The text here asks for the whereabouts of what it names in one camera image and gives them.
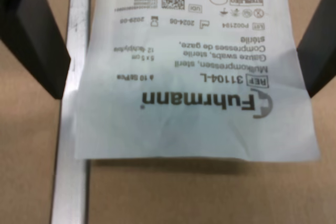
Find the fuhrmann logo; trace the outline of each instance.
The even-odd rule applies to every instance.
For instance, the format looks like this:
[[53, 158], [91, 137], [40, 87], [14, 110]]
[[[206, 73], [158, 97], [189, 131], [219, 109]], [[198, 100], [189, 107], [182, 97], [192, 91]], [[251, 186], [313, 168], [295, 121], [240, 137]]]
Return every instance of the fuhrmann logo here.
[[[181, 93], [181, 92], [147, 92], [142, 93], [143, 104], [172, 104], [186, 106], [190, 105], [215, 105], [222, 110], [227, 110], [228, 107], [239, 107], [242, 111], [260, 111], [260, 114], [253, 115], [254, 119], [262, 119], [267, 117], [273, 109], [272, 98], [257, 89], [251, 89], [251, 94], [248, 95], [247, 100], [243, 100], [237, 94], [206, 94], [201, 93]], [[261, 106], [256, 109], [256, 98], [260, 101], [267, 101], [267, 106]]]

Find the brown cardboard surface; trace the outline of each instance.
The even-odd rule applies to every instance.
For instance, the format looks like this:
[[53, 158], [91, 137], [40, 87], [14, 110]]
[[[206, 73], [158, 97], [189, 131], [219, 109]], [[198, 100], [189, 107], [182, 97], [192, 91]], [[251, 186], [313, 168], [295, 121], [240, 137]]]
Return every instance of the brown cardboard surface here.
[[[69, 0], [49, 0], [63, 37]], [[59, 101], [0, 42], [0, 223], [49, 223]]]
[[[319, 0], [290, 0], [296, 43]], [[336, 79], [313, 100], [322, 159], [95, 161], [89, 223], [336, 223]]]

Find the qr code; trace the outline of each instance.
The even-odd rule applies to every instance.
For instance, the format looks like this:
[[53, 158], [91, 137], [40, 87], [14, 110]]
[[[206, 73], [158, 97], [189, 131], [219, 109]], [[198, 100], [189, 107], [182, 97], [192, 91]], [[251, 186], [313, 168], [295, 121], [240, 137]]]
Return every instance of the qr code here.
[[184, 0], [162, 0], [162, 8], [184, 10]]

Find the white paper package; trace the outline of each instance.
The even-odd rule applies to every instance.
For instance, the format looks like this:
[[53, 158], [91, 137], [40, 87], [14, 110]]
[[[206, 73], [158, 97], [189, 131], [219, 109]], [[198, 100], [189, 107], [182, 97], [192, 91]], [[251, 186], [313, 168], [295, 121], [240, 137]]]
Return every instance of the white paper package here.
[[288, 0], [96, 0], [77, 158], [319, 157]]

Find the metal rail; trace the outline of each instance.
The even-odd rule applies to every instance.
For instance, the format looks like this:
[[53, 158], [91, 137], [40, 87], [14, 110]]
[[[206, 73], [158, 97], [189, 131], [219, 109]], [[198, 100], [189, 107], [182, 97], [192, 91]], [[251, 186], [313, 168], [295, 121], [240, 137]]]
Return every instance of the metal rail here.
[[75, 160], [75, 104], [89, 40], [90, 0], [70, 0], [67, 48], [71, 56], [61, 107], [51, 224], [87, 222], [88, 161]]

